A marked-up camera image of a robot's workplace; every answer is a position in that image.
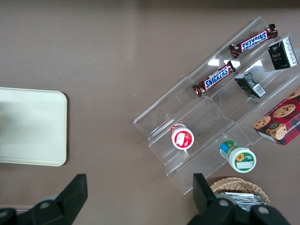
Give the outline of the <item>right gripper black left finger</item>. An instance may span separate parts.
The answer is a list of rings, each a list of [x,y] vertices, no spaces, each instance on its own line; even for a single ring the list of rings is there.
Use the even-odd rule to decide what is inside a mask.
[[[76,175],[54,200],[44,200],[17,214],[14,208],[0,209],[2,225],[71,225],[88,198],[86,174]]]

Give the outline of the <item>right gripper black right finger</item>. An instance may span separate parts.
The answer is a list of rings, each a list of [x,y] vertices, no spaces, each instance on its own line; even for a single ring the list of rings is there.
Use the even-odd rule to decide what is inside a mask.
[[[287,219],[271,206],[256,205],[250,212],[225,198],[217,198],[201,173],[193,175],[193,198],[198,210],[190,225],[287,225]]]

